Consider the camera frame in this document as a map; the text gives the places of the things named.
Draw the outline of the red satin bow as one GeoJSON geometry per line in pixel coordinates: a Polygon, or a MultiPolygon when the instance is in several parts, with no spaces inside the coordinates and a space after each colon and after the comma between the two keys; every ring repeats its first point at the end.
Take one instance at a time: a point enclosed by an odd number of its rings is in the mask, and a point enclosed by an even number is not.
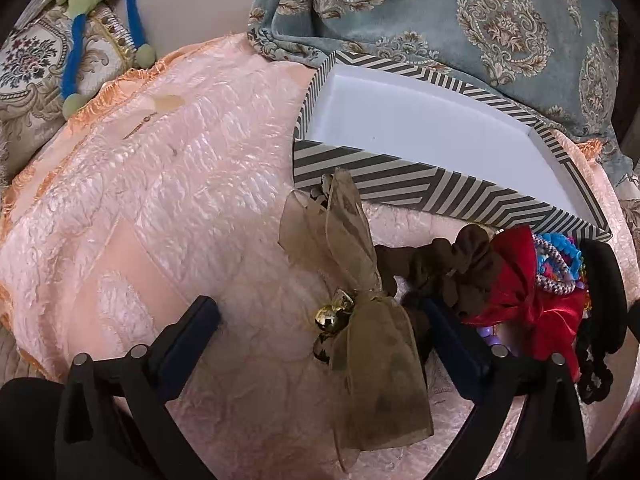
{"type": "Polygon", "coordinates": [[[559,353],[570,378],[577,380],[574,341],[588,292],[578,288],[568,295],[557,295],[536,284],[537,256],[533,233],[527,226],[501,232],[490,247],[502,259],[502,267],[490,286],[485,310],[463,323],[474,327],[508,323],[520,332],[516,344],[524,356],[544,361],[559,353]]]}

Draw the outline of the black velvet pouch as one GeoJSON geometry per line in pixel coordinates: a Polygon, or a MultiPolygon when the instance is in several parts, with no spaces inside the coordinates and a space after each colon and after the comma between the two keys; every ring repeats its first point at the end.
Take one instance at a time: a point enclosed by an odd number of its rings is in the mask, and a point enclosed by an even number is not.
{"type": "Polygon", "coordinates": [[[580,324],[579,335],[593,349],[615,354],[627,331],[627,298],[620,267],[610,245],[582,240],[591,310],[580,324]]]}

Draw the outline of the olive organza bow hair clip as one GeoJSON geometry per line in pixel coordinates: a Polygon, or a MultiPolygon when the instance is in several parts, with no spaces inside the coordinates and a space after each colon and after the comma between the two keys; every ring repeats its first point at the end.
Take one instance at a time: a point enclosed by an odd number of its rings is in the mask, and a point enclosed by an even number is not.
{"type": "Polygon", "coordinates": [[[369,221],[350,173],[322,177],[285,201],[279,244],[319,274],[329,297],[314,322],[314,357],[340,387],[331,422],[343,470],[362,452],[401,448],[433,433],[423,366],[409,315],[383,287],[369,221]]]}

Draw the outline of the brown fabric scrunchie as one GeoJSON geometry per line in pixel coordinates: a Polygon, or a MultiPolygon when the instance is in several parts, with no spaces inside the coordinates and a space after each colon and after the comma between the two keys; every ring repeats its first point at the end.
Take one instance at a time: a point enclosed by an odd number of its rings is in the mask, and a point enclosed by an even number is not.
{"type": "Polygon", "coordinates": [[[433,296],[460,318],[487,308],[489,292],[503,267],[485,230],[468,224],[454,242],[435,238],[420,247],[375,247],[383,289],[397,294],[398,278],[414,292],[433,296]]]}

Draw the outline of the striped black white box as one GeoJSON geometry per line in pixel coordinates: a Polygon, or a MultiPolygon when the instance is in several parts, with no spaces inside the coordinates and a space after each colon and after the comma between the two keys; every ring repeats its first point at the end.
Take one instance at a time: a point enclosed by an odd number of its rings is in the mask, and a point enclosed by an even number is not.
{"type": "Polygon", "coordinates": [[[548,120],[422,66],[336,51],[293,133],[293,180],[344,168],[369,202],[495,229],[608,240],[608,220],[548,120]]]}

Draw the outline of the beige floral embroidered pillow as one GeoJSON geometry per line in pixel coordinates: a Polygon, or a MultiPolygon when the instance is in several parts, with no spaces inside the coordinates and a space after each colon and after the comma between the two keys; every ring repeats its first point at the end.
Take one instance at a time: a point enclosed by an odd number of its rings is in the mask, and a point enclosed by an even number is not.
{"type": "MultiPolygon", "coordinates": [[[[73,47],[72,21],[49,6],[1,49],[1,177],[10,182],[64,124],[61,84],[73,47]]],[[[76,82],[94,96],[132,66],[129,30],[105,4],[88,16],[76,82]]]]}

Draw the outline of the teal damask blanket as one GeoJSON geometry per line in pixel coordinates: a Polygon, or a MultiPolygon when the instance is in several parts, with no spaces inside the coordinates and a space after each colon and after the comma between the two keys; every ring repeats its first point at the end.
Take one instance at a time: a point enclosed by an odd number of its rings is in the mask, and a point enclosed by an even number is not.
{"type": "Polygon", "coordinates": [[[247,37],[275,61],[352,51],[494,88],[574,141],[600,140],[617,195],[634,200],[639,169],[612,123],[619,24],[611,0],[255,0],[247,37]]]}

